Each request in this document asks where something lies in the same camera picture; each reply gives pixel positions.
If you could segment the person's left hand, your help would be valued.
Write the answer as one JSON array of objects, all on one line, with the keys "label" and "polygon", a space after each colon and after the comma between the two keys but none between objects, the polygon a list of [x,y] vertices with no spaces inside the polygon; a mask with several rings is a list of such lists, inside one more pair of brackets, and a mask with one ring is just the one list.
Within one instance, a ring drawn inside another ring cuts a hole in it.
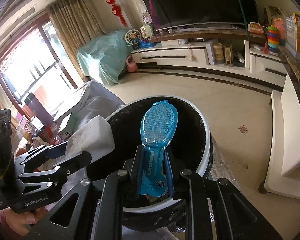
[{"label": "person's left hand", "polygon": [[27,225],[37,224],[48,213],[45,207],[25,213],[10,208],[0,211],[0,222],[11,239],[22,239],[29,233]]}]

